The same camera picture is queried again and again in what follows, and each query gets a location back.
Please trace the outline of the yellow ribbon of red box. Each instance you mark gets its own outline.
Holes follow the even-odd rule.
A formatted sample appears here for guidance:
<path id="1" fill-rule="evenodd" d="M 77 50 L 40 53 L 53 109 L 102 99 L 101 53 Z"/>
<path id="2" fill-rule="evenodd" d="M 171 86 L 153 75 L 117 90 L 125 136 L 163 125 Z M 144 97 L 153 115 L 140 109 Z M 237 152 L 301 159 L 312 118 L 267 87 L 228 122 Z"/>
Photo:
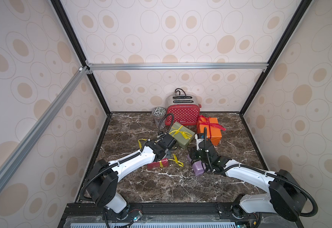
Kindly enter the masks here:
<path id="1" fill-rule="evenodd" d="M 138 146 L 139 148 L 141 149 L 143 144 L 141 143 L 141 141 L 145 141 L 147 142 L 148 139 L 138 139 Z M 169 161 L 174 161 L 178 166 L 180 167 L 184 167 L 184 164 L 182 162 L 180 162 L 178 159 L 177 159 L 177 156 L 175 154 L 173 154 L 173 159 L 171 158 L 168 158 Z"/>

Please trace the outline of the red gift box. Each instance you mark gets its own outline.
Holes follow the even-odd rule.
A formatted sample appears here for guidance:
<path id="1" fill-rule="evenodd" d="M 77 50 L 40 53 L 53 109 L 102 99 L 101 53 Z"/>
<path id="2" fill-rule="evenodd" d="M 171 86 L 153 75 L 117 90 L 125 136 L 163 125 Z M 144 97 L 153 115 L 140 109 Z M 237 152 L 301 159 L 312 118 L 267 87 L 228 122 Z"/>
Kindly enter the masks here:
<path id="1" fill-rule="evenodd" d="M 164 168 L 164 167 L 168 167 L 168 166 L 169 166 L 168 159 L 163 159 L 158 162 L 152 162 L 152 163 L 147 164 L 147 169 L 152 170 L 154 168 Z"/>

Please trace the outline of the yellow ribbon of green box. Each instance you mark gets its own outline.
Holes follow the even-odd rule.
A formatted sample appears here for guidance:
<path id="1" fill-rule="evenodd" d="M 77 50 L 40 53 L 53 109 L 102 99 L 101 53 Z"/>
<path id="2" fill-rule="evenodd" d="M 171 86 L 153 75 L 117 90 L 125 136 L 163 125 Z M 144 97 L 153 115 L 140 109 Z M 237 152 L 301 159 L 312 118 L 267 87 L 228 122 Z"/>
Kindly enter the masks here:
<path id="1" fill-rule="evenodd" d="M 170 132 L 172 136 L 176 136 L 177 134 L 181 134 L 185 139 L 191 139 L 192 134 L 189 132 L 182 131 L 183 126 L 180 127 L 172 127 L 173 131 Z"/>

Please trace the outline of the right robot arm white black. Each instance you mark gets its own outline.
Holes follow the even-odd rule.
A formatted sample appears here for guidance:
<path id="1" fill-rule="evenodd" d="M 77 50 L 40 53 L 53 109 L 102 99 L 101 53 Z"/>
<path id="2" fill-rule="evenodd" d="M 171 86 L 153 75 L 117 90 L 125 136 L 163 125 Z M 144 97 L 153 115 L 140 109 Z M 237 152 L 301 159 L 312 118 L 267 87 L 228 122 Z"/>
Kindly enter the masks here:
<path id="1" fill-rule="evenodd" d="M 188 149 L 188 159 L 203 173 L 239 179 L 265 191 L 257 195 L 239 194 L 230 207 L 230 212 L 237 219 L 253 213 L 275 213 L 296 222 L 300 217 L 313 217 L 318 213 L 315 199 L 288 171 L 261 170 L 218 155 L 206 138 L 198 139 L 196 146 Z"/>

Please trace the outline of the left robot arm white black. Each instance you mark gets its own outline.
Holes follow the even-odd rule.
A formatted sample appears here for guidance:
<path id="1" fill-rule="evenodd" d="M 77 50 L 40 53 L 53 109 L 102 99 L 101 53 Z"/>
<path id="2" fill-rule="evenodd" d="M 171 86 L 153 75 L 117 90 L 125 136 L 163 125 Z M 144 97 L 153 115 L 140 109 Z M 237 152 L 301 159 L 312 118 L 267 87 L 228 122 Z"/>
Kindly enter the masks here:
<path id="1" fill-rule="evenodd" d="M 99 160 L 85 179 L 80 195 L 88 193 L 90 197 L 85 199 L 99 208 L 111 209 L 116 214 L 128 213 L 129 204 L 117 193 L 118 182 L 142 166 L 160 162 L 175 144 L 176 139 L 165 134 L 146 140 L 139 150 L 118 160 Z"/>

